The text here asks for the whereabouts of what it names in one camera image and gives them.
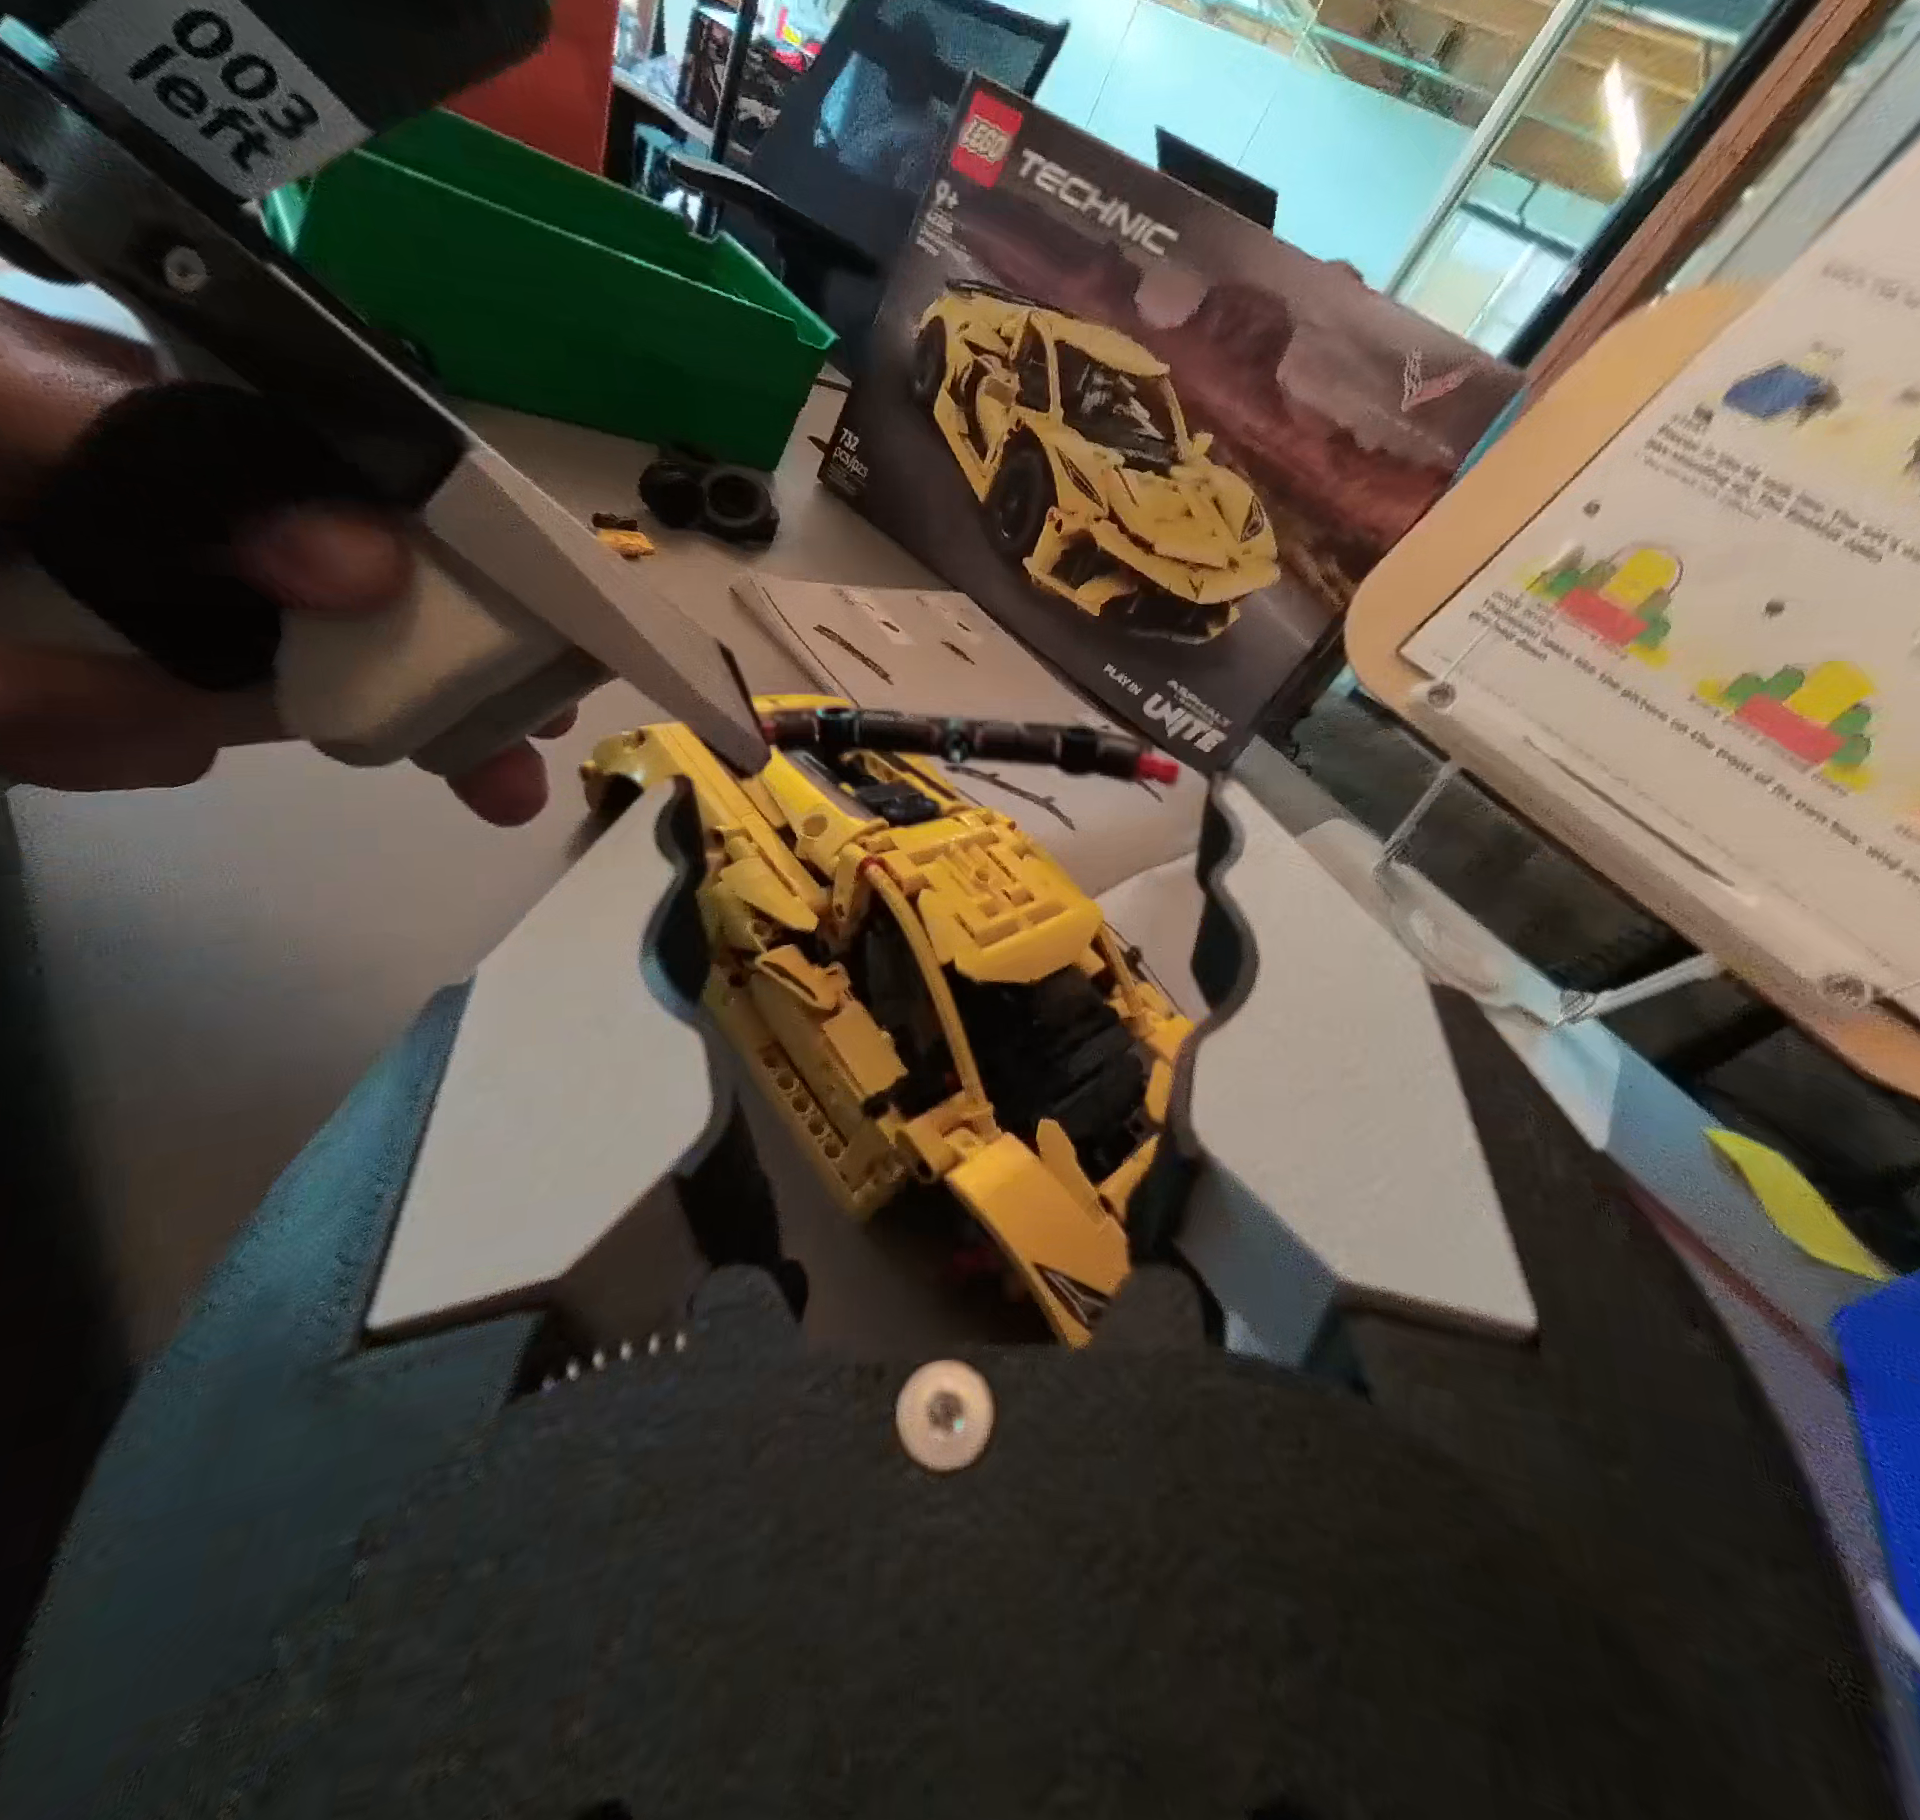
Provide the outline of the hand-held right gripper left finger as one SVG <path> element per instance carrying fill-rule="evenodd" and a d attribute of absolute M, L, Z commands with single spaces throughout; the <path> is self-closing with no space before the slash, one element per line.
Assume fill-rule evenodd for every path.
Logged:
<path fill-rule="evenodd" d="M 367 1306 L 372 1345 L 531 1312 L 644 1345 L 746 1269 L 808 1275 L 705 1006 L 698 800 L 649 789 L 476 970 Z"/>

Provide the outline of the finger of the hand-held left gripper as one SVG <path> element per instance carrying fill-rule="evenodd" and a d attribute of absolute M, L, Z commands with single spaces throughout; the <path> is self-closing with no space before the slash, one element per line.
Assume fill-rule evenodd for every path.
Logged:
<path fill-rule="evenodd" d="M 739 774 L 770 759 L 731 647 L 491 445 L 475 441 L 424 508 L 428 532 L 483 585 L 639 694 L 664 703 Z"/>
<path fill-rule="evenodd" d="M 425 681 L 413 694 L 413 764 L 434 777 L 459 777 L 535 737 L 608 680 L 599 663 L 497 663 Z"/>

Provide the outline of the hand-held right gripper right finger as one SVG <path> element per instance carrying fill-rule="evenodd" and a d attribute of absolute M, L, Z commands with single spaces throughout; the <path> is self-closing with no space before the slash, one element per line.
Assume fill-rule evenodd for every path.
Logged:
<path fill-rule="evenodd" d="M 1194 976 L 1139 1257 L 1173 1254 L 1225 1349 L 1285 1369 L 1345 1317 L 1529 1345 L 1538 1308 L 1436 990 L 1240 781 L 1208 793 Z"/>

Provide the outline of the yellow brick car model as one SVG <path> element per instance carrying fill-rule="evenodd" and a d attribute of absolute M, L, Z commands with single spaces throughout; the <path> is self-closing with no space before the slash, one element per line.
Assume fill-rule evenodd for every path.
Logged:
<path fill-rule="evenodd" d="M 887 747 L 900 715 L 758 709 L 758 774 L 660 721 L 596 745 L 589 807 L 691 787 L 706 1010 L 835 1204 L 868 1222 L 942 1195 L 974 1269 L 1088 1349 L 1135 1270 L 1194 1021 L 1034 835 L 948 777 L 942 728 Z"/>

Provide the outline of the grey desk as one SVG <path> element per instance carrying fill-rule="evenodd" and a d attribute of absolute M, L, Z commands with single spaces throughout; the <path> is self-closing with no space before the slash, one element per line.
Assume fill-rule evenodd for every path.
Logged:
<path fill-rule="evenodd" d="M 4 1815 L 1902 1815 L 1851 1590 L 1718 1306 L 1480 1006 L 1436 990 L 1538 1308 L 1225 1349 L 1173 1254 L 1086 1350 L 822 1347 L 725 1269 L 644 1345 L 367 1306 L 468 988 L 541 902 L 294 752 L 62 806 L 75 1114 L 213 1207 L 163 1074 L 248 1128 L 273 1050 L 397 1048 L 142 1369 L 18 1675 Z"/>

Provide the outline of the black desk monitor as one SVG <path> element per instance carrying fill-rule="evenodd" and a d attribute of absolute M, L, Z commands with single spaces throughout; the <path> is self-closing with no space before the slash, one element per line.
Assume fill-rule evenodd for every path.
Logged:
<path fill-rule="evenodd" d="M 1275 230 L 1280 196 L 1268 182 L 1184 140 L 1170 127 L 1158 127 L 1158 169 L 1220 208 L 1266 232 Z"/>

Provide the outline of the person's left hand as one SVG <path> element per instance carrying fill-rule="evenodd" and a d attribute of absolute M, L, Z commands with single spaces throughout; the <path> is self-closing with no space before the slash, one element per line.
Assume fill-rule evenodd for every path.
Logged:
<path fill-rule="evenodd" d="M 77 450 L 95 424 L 158 383 L 147 345 L 2 302 L 4 540 L 52 509 L 57 485 L 81 474 Z M 191 557 L 284 613 L 359 618 L 410 590 L 415 544 L 379 509 L 281 501 L 220 515 Z M 194 688 L 147 659 L 4 644 L 4 783 L 174 789 L 204 777 L 225 751 L 279 737 L 268 703 Z"/>

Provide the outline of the red plastic bin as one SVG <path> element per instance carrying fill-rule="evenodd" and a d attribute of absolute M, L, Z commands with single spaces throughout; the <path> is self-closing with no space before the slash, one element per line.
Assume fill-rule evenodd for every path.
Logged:
<path fill-rule="evenodd" d="M 606 167 L 621 0 L 551 0 L 535 57 L 445 106 L 587 175 Z"/>

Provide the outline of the green plastic bin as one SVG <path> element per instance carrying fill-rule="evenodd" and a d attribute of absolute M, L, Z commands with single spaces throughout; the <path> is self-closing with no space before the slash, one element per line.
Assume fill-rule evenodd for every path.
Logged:
<path fill-rule="evenodd" d="M 835 335 L 749 250 L 437 109 L 263 223 L 443 395 L 770 470 Z"/>

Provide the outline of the open instruction booklet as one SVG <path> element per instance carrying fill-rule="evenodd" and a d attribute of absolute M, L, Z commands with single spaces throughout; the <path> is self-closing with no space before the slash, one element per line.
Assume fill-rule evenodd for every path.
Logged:
<path fill-rule="evenodd" d="M 801 666 L 779 686 L 783 694 L 900 713 L 1109 723 L 955 591 L 744 575 L 735 599 Z M 967 800 L 1011 816 L 1099 899 L 1175 1003 L 1194 1019 L 1206 1015 L 1191 970 L 1206 776 L 1181 767 L 1175 781 L 1122 783 L 980 754 L 940 759 L 934 769 Z"/>

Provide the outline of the yellow tape piece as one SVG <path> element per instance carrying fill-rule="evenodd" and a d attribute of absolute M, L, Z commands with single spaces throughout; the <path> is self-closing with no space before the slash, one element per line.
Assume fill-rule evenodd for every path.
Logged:
<path fill-rule="evenodd" d="M 1706 1130 L 1705 1141 L 1803 1257 L 1876 1286 L 1897 1280 L 1785 1154 L 1724 1127 Z"/>

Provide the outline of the black office chair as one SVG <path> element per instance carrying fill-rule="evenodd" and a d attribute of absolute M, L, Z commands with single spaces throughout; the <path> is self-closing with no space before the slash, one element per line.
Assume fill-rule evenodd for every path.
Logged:
<path fill-rule="evenodd" d="M 725 227 L 835 332 L 858 371 L 900 252 L 944 169 L 968 80 L 1034 98 L 1068 24 L 990 0 L 850 0 L 797 83 L 787 87 Z"/>

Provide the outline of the blue plastic bin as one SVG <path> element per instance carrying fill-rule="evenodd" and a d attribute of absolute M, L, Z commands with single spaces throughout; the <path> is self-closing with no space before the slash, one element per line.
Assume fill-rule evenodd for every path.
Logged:
<path fill-rule="evenodd" d="M 1909 1651 L 1919 1633 L 1919 1272 L 1834 1317 L 1836 1353 L 1869 1489 L 1880 1519 L 1890 1597 Z"/>

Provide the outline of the car set box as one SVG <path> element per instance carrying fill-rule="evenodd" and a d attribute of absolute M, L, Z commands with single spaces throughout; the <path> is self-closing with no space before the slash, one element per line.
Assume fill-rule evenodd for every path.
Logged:
<path fill-rule="evenodd" d="M 822 487 L 1218 772 L 1523 380 L 998 81 L 931 159 Z"/>

